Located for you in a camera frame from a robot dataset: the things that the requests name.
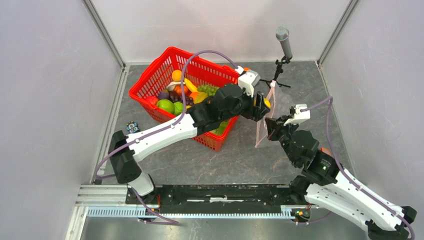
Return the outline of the yellow toy lemon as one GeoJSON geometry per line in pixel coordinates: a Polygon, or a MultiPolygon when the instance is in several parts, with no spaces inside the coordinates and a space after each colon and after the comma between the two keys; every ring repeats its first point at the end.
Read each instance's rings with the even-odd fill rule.
{"type": "Polygon", "coordinates": [[[264,98],[263,99],[263,104],[268,108],[268,109],[270,109],[271,108],[271,103],[270,103],[270,101],[267,99],[267,98],[264,98]]]}

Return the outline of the clear zip top bag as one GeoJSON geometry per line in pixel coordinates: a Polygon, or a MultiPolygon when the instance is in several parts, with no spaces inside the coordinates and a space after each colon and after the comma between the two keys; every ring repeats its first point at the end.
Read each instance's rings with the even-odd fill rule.
{"type": "Polygon", "coordinates": [[[256,143],[255,148],[265,148],[270,146],[279,146],[278,140],[271,141],[268,139],[268,130],[266,118],[277,119],[280,116],[286,116],[290,113],[290,107],[293,103],[291,96],[283,93],[281,87],[275,80],[270,82],[270,90],[265,97],[270,101],[270,112],[263,119],[257,122],[256,125],[256,143]]]}

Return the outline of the red plastic basket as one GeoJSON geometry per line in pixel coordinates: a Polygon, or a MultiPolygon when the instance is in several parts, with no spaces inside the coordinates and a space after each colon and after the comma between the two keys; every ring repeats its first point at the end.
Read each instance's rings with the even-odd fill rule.
{"type": "MultiPolygon", "coordinates": [[[[168,47],[146,68],[139,80],[129,90],[129,96],[137,101],[154,120],[161,124],[173,119],[175,116],[152,105],[145,98],[159,95],[172,82],[172,72],[174,70],[182,70],[185,62],[192,55],[192,53],[177,47],[168,47]]],[[[195,86],[211,84],[216,87],[223,87],[229,83],[236,84],[239,75],[230,66],[218,65],[196,56],[190,61],[184,76],[195,86]]],[[[237,116],[229,119],[226,129],[221,135],[207,132],[194,137],[193,140],[218,152],[224,145],[237,120],[237,116]]]]}

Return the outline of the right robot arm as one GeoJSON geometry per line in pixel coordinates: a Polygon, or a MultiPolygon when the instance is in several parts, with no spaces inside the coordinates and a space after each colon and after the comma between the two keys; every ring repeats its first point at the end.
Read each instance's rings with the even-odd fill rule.
{"type": "Polygon", "coordinates": [[[367,232],[371,240],[411,240],[409,226],[417,211],[398,206],[361,184],[342,165],[319,148],[310,131],[288,123],[285,115],[265,118],[267,138],[278,141],[301,175],[290,184],[289,199],[325,208],[367,232]]]}

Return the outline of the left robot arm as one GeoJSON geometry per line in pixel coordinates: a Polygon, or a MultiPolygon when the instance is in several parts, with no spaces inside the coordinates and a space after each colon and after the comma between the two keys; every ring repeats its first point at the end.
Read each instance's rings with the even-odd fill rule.
{"type": "Polygon", "coordinates": [[[176,142],[216,130],[220,124],[237,116],[260,121],[271,110],[270,102],[258,91],[251,95],[236,84],[226,84],[214,96],[191,106],[186,112],[160,125],[125,135],[112,135],[109,160],[118,184],[129,184],[145,204],[153,203],[157,190],[139,162],[150,154],[176,142]]]}

